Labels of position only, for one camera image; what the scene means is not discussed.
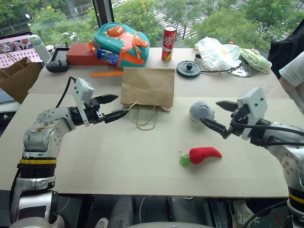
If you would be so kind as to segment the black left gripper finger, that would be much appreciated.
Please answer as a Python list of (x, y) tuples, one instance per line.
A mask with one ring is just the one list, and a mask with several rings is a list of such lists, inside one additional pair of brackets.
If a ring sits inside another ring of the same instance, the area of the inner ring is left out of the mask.
[(104, 105), (104, 104), (107, 104), (107, 103), (111, 103), (112, 101), (114, 101), (117, 98), (118, 98), (117, 95), (106, 94), (106, 95), (101, 95), (101, 96), (95, 97), (95, 102), (99, 105)]
[(107, 124), (107, 123), (119, 120), (119, 119), (123, 118), (124, 116), (126, 116), (128, 113), (129, 113), (129, 109), (115, 110), (104, 116), (104, 123)]

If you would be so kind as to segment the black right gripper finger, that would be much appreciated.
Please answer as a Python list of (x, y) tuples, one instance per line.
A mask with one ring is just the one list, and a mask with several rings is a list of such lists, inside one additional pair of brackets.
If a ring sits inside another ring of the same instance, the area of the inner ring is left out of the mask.
[(200, 118), (200, 121), (209, 129), (219, 133), (224, 139), (229, 137), (229, 131), (226, 129), (226, 127), (222, 124), (219, 124), (214, 119), (206, 117)]
[(234, 112), (238, 109), (238, 104), (232, 101), (218, 101), (216, 105), (229, 112)]

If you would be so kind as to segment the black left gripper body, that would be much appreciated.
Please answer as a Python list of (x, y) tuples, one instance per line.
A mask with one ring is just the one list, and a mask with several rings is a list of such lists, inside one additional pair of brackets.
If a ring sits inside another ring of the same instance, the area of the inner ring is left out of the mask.
[(100, 111), (100, 104), (102, 104), (102, 98), (94, 97), (89, 103), (85, 105), (85, 114), (90, 124), (97, 124), (104, 121), (104, 116)]

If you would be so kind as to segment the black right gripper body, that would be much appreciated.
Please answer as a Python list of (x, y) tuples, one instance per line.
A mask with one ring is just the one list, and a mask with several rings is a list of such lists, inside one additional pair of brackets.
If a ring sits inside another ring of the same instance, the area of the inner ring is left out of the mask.
[(230, 130), (232, 134), (241, 136), (245, 127), (248, 124), (249, 107), (247, 104), (238, 108), (231, 114)]

